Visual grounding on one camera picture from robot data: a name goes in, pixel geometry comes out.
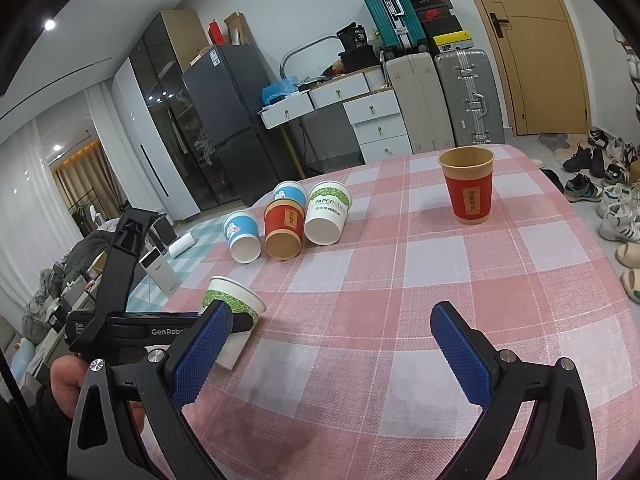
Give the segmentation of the person's left hand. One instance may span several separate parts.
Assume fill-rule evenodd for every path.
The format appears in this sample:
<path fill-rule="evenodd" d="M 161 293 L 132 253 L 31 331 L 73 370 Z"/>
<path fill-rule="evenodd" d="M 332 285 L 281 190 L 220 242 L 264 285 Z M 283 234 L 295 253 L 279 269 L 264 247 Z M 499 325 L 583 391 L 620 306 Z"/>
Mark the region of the person's left hand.
<path fill-rule="evenodd" d="M 50 387 L 56 404 L 72 418 L 84 385 L 89 364 L 78 356 L 61 356 L 51 366 Z"/>

